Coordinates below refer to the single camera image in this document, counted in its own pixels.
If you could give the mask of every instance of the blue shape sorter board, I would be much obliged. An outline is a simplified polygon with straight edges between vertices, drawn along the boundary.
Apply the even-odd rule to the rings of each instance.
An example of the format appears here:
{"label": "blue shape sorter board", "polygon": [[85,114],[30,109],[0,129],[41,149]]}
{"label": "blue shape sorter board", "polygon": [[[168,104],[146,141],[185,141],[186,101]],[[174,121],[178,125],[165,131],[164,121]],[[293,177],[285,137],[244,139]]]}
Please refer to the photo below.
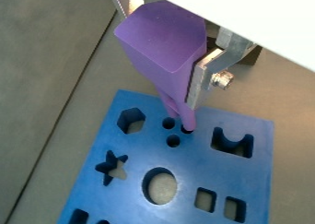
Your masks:
{"label": "blue shape sorter board", "polygon": [[[134,122],[144,122],[137,131]],[[204,107],[188,134],[180,120],[166,118],[158,98],[120,90],[58,223],[265,224],[272,152],[272,122]],[[109,175],[118,160],[125,180]],[[177,182],[164,205],[148,197],[149,179],[160,172]],[[197,206],[197,193],[209,197],[208,209]]]}

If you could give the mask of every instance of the circular hole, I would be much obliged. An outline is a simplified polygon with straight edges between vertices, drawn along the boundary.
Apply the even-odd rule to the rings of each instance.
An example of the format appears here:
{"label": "circular hole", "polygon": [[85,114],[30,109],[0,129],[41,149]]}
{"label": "circular hole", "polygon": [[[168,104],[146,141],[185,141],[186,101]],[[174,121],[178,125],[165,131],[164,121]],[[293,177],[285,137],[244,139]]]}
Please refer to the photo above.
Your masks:
{"label": "circular hole", "polygon": [[166,204],[177,192],[177,182],[172,172],[165,168],[154,168],[144,176],[142,193],[154,205]]}
{"label": "circular hole", "polygon": [[177,135],[170,135],[166,140],[166,144],[169,147],[177,147],[181,143],[180,137]]}
{"label": "circular hole", "polygon": [[162,128],[169,130],[169,129],[173,128],[173,126],[174,126],[173,118],[170,118],[170,117],[164,118],[164,120],[162,120]]}
{"label": "circular hole", "polygon": [[182,132],[184,134],[192,134],[192,133],[193,133],[193,131],[186,131],[182,126],[181,126],[181,132]]}

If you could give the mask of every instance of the purple block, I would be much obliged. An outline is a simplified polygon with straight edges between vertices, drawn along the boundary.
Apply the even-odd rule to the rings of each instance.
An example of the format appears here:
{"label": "purple block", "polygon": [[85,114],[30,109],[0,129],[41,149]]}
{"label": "purple block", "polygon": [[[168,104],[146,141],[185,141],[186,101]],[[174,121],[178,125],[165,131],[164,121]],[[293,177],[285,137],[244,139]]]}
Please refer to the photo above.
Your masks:
{"label": "purple block", "polygon": [[170,117],[196,127],[184,103],[193,62],[206,52],[204,20],[166,1],[144,4],[114,30],[136,70],[152,81]]}

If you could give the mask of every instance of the square hole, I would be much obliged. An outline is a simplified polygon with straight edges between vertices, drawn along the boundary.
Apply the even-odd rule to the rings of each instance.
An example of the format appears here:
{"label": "square hole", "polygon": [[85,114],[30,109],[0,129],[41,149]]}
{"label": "square hole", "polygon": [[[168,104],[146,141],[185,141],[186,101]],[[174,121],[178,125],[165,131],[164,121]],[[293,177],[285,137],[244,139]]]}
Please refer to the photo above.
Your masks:
{"label": "square hole", "polygon": [[245,218],[245,202],[240,199],[226,197],[224,216],[236,222],[244,223]]}
{"label": "square hole", "polygon": [[216,200],[216,193],[213,191],[209,191],[204,188],[197,188],[196,200],[194,200],[196,208],[212,213],[214,207],[214,200]]}
{"label": "square hole", "polygon": [[70,215],[69,224],[86,224],[88,213],[81,209],[74,209]]}

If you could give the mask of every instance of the screw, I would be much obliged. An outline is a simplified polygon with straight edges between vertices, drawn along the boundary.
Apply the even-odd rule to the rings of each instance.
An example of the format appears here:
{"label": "screw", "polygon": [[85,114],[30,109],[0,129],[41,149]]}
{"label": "screw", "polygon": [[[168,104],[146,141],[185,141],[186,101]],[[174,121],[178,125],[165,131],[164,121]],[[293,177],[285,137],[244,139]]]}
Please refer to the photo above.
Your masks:
{"label": "screw", "polygon": [[210,84],[220,89],[226,89],[232,80],[233,75],[226,70],[222,70],[221,72],[212,74]]}

